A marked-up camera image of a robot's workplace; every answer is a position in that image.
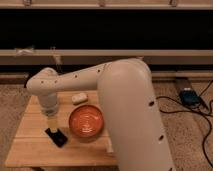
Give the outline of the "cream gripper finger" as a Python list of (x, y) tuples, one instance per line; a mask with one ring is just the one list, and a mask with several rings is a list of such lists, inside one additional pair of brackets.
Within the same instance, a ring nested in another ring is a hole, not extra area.
[(58, 129), (58, 120), (56, 116), (48, 117), (47, 123), (51, 131), (56, 131)]

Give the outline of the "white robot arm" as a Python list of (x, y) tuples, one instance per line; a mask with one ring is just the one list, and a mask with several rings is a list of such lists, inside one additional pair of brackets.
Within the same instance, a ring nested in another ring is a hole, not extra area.
[(59, 75), (45, 68), (27, 82), (46, 115), (58, 112), (60, 91), (96, 90), (119, 171), (176, 171), (149, 67), (121, 59)]

